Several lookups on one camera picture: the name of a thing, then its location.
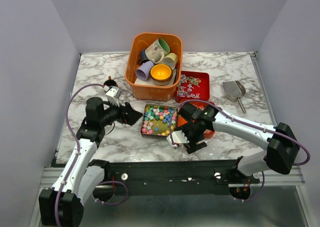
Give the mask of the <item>gold tin of star candies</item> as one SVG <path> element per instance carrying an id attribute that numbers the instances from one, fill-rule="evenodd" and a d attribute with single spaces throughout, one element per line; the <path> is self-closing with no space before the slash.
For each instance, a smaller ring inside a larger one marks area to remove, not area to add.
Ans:
<path id="1" fill-rule="evenodd" d="M 177 126 L 177 112 L 167 105 L 146 104 L 140 133 L 143 138 L 165 139 Z"/>

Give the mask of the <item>steel candy scoop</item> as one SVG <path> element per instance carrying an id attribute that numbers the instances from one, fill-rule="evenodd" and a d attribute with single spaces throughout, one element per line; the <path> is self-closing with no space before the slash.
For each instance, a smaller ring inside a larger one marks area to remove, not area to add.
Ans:
<path id="1" fill-rule="evenodd" d="M 241 100 L 241 98 L 246 94 L 246 89 L 240 83 L 240 81 L 239 80 L 225 81 L 222 83 L 222 87 L 227 99 L 233 102 L 238 102 L 242 113 L 246 114 L 247 111 Z"/>

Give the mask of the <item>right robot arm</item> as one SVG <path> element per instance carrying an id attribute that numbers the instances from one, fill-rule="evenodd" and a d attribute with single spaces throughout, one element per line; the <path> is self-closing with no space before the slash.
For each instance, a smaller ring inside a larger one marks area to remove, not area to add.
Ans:
<path id="1" fill-rule="evenodd" d="M 273 170 L 288 175 L 300 150 L 292 129 L 285 123 L 277 126 L 264 125 L 232 115 L 216 106 L 197 108 L 187 102 L 178 111 L 186 123 L 175 128 L 181 131 L 184 146 L 192 154 L 207 146 L 204 142 L 206 130 L 227 133 L 260 147 L 262 150 L 251 156 L 237 158 L 230 170 L 230 178 L 241 183 L 257 172 Z"/>

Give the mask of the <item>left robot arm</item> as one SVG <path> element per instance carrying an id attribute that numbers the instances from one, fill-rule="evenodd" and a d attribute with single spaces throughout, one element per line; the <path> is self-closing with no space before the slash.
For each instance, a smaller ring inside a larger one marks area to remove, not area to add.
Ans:
<path id="1" fill-rule="evenodd" d="M 105 127 L 119 122 L 134 125 L 143 114 L 129 102 L 104 101 L 91 97 L 86 101 L 85 118 L 75 135 L 75 147 L 56 182 L 38 197 L 41 223 L 52 227 L 78 227 L 84 206 L 98 184 L 114 184 L 109 163 L 91 160 L 105 136 Z"/>

